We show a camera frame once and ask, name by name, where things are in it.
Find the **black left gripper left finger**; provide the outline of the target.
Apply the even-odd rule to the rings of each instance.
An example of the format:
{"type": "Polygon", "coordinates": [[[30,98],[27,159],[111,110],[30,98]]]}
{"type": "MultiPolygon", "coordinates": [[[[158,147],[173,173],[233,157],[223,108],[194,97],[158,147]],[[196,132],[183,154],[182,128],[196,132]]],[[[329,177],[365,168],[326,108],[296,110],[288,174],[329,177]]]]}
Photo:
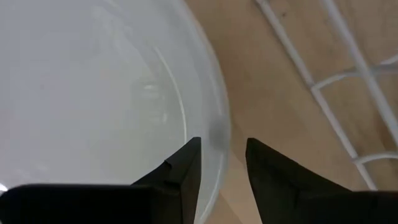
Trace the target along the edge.
{"type": "Polygon", "coordinates": [[[131,185],[28,184],[0,195],[0,224],[194,224],[201,138],[131,185]]]}

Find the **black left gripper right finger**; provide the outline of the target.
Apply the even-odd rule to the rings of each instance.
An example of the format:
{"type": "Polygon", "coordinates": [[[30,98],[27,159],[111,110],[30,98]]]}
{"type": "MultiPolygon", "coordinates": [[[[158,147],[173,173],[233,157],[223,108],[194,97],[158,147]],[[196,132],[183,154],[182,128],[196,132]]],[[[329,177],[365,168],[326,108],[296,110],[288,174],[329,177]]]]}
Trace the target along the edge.
{"type": "Polygon", "coordinates": [[[263,224],[398,224],[398,191],[352,191],[256,138],[246,167],[263,224]]]}

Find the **white plate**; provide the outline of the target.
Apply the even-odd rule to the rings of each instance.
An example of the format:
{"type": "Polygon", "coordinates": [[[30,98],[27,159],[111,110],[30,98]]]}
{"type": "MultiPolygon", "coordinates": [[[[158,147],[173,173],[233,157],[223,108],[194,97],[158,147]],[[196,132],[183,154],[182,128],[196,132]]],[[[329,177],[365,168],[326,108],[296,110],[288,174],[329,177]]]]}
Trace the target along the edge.
{"type": "Polygon", "coordinates": [[[219,63],[185,0],[0,0],[0,196],[132,184],[195,137],[205,224],[231,125],[219,63]]]}

